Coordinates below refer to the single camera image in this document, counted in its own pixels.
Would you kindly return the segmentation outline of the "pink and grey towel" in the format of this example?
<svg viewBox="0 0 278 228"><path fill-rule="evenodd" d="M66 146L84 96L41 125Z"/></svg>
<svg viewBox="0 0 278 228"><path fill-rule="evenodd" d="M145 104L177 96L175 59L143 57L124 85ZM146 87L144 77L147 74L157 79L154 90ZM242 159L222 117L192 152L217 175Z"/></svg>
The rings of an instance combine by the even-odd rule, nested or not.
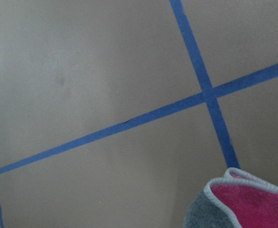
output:
<svg viewBox="0 0 278 228"><path fill-rule="evenodd" d="M278 228L278 186L237 168L210 180L187 210L185 228Z"/></svg>

